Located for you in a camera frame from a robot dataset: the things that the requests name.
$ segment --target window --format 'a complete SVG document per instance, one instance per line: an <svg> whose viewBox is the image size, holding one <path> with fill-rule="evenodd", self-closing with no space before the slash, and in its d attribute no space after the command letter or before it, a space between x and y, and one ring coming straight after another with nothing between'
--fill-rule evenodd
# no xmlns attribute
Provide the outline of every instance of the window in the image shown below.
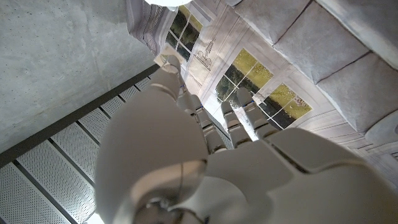
<svg viewBox="0 0 398 224"><path fill-rule="evenodd" d="M232 107L239 108L237 89L245 87L253 96L272 77L273 74L268 69L249 52L242 49L218 82L216 86L217 99L219 102L228 101ZM287 128L312 109L283 83L260 103L259 107L268 122L279 130Z"/></svg>
<svg viewBox="0 0 398 224"><path fill-rule="evenodd" d="M218 101L228 101L232 107L238 108L238 88L245 87L253 96L272 77L273 74L268 69L242 49L216 86Z"/></svg>
<svg viewBox="0 0 398 224"><path fill-rule="evenodd" d="M288 86L281 84L259 105L270 124L285 129L312 108Z"/></svg>
<svg viewBox="0 0 398 224"><path fill-rule="evenodd" d="M169 43L186 61L192 53L192 48L199 37L202 24L185 7L180 6L173 24L166 36Z"/></svg>

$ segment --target robotic arm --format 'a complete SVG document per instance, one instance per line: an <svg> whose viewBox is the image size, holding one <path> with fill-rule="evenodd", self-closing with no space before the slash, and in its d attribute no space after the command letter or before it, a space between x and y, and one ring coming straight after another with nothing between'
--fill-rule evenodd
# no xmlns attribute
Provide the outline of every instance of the robotic arm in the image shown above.
<svg viewBox="0 0 398 224"><path fill-rule="evenodd" d="M174 56L114 116L96 168L105 223L397 223L397 195L362 159L302 129L278 132L238 90L259 140L221 105L227 150Z"/></svg>

